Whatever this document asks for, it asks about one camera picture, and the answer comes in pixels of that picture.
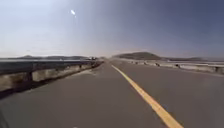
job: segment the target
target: asphalt road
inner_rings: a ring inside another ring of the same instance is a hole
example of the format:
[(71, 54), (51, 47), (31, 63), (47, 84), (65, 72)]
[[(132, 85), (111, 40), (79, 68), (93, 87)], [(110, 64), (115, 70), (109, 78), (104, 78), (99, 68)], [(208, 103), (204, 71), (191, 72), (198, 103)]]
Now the asphalt road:
[[(224, 77), (111, 62), (186, 128), (224, 127)], [(0, 101), (2, 128), (163, 128), (109, 63)]]

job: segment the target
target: hill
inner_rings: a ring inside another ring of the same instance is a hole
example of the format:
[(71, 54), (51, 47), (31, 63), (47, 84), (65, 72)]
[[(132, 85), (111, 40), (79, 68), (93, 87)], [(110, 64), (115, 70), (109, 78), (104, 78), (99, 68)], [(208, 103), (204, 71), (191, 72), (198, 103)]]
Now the hill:
[(134, 52), (115, 55), (114, 57), (135, 60), (161, 60), (162, 58), (149, 52)]
[(25, 60), (85, 60), (88, 59), (84, 56), (47, 56), (47, 57), (40, 57), (40, 56), (22, 56), (16, 58), (1, 58), (1, 59), (25, 59)]

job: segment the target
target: bridge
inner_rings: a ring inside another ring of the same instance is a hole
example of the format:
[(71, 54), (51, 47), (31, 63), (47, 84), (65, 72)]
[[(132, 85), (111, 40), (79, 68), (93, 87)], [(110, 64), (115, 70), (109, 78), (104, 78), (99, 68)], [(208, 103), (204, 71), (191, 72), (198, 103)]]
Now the bridge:
[(169, 64), (163, 67), (158, 62), (150, 66), (152, 63), (107, 60), (15, 93), (0, 101), (0, 124), (3, 128), (224, 126), (222, 74), (170, 68)]

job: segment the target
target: sky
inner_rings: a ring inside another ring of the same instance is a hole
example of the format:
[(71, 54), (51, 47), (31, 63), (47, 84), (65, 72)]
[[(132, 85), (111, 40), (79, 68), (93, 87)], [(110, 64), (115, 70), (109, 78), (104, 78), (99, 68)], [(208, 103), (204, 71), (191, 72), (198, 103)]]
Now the sky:
[(0, 57), (224, 57), (223, 0), (0, 0)]

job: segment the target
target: yellow line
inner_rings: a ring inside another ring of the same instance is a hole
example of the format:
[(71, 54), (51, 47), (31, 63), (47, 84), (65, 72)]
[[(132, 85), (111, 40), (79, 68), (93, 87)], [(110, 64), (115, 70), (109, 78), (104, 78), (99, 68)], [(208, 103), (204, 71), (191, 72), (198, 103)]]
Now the yellow line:
[(112, 67), (116, 69), (132, 85), (132, 87), (149, 105), (151, 105), (152, 109), (159, 115), (159, 117), (169, 128), (183, 128), (183, 126), (181, 126), (161, 105), (159, 105), (159, 103), (157, 103), (150, 95), (148, 95), (141, 87), (139, 87), (137, 83), (131, 80), (117, 67), (113, 65)]

